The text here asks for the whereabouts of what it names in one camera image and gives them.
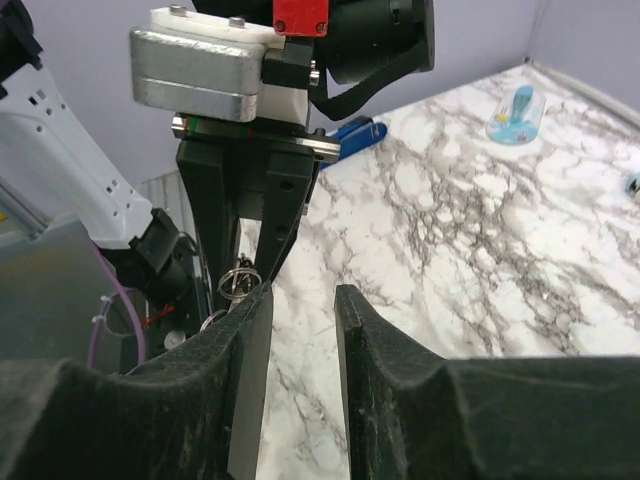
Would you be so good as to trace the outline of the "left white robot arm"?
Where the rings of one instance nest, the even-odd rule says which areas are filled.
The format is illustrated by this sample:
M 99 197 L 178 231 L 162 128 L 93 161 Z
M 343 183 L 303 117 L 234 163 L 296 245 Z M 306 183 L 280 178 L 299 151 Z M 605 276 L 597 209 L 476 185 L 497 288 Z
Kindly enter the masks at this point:
M 273 279 L 297 236 L 322 163 L 338 140 L 308 132 L 311 46 L 281 27 L 171 5 L 130 34 L 137 102 L 173 113 L 176 161 L 215 303 L 237 267 L 239 222 L 261 222 L 254 277 Z M 19 1 L 1 5 L 1 139 L 72 208 L 119 281 L 157 307 L 180 305 L 190 277 L 178 229 L 93 140 L 41 60 Z

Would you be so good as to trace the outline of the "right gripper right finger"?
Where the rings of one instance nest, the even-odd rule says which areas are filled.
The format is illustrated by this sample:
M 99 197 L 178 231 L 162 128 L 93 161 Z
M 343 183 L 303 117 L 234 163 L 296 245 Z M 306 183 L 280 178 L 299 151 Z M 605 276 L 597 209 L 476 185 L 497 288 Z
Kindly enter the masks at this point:
M 445 359 L 335 293 L 354 479 L 635 479 L 635 357 Z

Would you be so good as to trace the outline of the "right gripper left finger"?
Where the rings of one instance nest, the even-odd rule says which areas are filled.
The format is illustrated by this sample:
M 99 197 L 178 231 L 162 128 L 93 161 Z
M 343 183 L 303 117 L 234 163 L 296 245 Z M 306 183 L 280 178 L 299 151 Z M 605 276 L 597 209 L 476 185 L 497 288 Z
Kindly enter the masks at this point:
M 69 360 L 1 365 L 5 479 L 252 479 L 273 293 L 126 375 Z

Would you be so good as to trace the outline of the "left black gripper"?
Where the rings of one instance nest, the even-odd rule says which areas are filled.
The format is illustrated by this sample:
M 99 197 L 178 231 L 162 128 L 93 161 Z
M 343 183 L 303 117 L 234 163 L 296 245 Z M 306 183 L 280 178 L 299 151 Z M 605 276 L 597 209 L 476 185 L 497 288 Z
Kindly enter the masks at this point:
M 340 143 L 322 129 L 308 133 L 266 118 L 235 123 L 177 113 L 172 131 L 183 140 L 176 161 L 209 272 L 212 308 L 226 309 L 230 301 L 218 284 L 235 267 L 239 216 L 262 218 L 255 268 L 262 280 L 274 280 L 297 238 L 314 165 L 336 162 Z

